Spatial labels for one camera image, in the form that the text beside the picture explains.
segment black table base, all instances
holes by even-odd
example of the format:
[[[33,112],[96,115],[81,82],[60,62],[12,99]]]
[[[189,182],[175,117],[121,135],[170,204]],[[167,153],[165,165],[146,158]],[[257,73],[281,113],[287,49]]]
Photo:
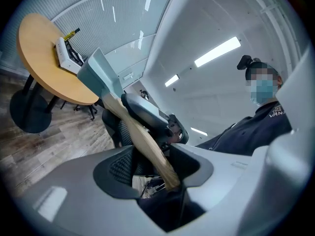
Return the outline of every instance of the black table base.
[[[51,122],[51,112],[46,111],[47,107],[47,101],[37,92],[30,90],[29,94],[25,96],[23,90],[20,90],[11,99],[10,113],[15,124],[23,131],[40,133],[48,128]]]

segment wood plank flooring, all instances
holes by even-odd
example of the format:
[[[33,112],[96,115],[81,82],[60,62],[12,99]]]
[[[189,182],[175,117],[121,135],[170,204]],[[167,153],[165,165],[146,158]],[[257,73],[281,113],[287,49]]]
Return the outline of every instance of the wood plank flooring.
[[[75,104],[59,100],[50,126],[39,134],[23,132],[11,119],[12,95],[26,79],[0,74],[0,171],[13,196],[19,196],[61,163],[114,147],[101,119],[102,108],[91,121],[88,107],[74,111]],[[49,92],[42,94],[49,102]]]

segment wooden brush handle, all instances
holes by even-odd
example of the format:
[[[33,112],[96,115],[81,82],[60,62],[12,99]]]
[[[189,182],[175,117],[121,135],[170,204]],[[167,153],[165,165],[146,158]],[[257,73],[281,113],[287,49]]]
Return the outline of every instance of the wooden brush handle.
[[[166,190],[179,187],[180,181],[172,165],[143,125],[130,116],[121,99],[116,98],[112,93],[107,93],[102,95],[102,101],[106,109],[125,122],[133,144],[155,166],[165,181]]]

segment table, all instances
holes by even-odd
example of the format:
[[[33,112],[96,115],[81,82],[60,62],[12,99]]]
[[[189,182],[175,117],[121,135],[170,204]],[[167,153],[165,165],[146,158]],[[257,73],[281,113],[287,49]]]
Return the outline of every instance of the table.
[[[13,95],[10,113],[15,124],[29,133],[39,133],[49,126],[51,110],[59,98],[79,105],[92,105],[98,100],[75,74],[59,67],[54,48],[59,37],[63,33],[37,13],[28,14],[17,32],[17,51],[30,76],[23,90]],[[30,90],[34,79],[36,84]],[[54,95],[49,104],[40,95],[43,88]]]

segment blue surgical mask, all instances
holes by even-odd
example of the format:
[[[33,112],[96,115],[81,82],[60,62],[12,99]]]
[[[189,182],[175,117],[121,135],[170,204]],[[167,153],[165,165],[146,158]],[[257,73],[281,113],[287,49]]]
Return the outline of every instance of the blue surgical mask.
[[[275,97],[278,91],[278,86],[272,79],[267,79],[266,76],[262,76],[259,80],[251,81],[251,101],[257,106],[261,106],[268,100]]]

